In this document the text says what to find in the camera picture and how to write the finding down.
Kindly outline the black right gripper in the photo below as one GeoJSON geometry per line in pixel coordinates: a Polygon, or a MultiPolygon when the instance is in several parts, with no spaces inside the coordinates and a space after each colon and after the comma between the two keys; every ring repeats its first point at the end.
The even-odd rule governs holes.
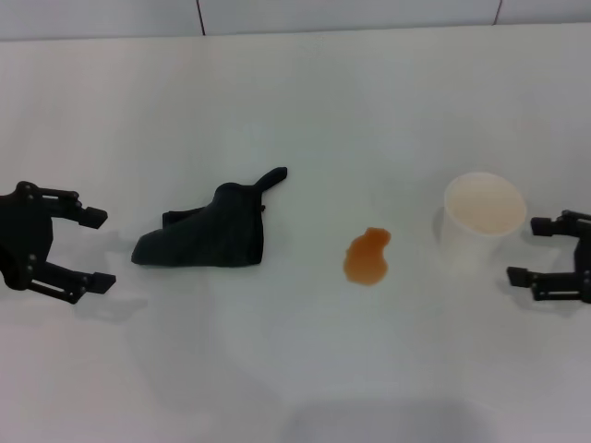
{"type": "Polygon", "coordinates": [[[530,221],[532,234],[551,237],[579,237],[573,253],[575,272],[540,273],[529,269],[509,267],[507,276],[513,287],[528,288],[537,302],[578,301],[590,303],[591,239],[589,214],[563,210],[555,220],[534,217],[530,221]]]}

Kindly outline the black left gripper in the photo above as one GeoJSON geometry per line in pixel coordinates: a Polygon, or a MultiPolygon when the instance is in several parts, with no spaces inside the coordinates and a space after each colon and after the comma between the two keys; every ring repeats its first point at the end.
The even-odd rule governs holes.
{"type": "Polygon", "coordinates": [[[98,230],[105,210],[84,207],[76,191],[38,187],[22,181],[1,196],[1,274],[6,286],[34,291],[75,305],[86,293],[105,294],[116,276],[74,271],[47,263],[53,242],[53,219],[98,230]]]}

